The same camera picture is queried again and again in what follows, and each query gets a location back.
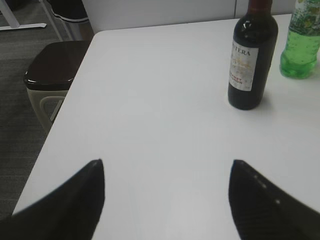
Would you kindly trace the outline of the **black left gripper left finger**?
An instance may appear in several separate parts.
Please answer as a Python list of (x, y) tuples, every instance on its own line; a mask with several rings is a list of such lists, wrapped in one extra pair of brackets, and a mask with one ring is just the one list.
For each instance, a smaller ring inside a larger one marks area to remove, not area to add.
[(51, 193), (0, 222), (2, 240), (90, 240), (105, 203), (101, 159), (92, 160)]

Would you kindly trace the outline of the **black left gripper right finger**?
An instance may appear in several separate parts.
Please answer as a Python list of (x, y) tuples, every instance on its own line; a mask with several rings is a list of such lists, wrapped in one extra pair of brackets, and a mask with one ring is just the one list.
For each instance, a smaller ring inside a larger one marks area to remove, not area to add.
[(229, 205), (242, 240), (318, 240), (320, 214), (273, 184), (244, 160), (234, 160)]

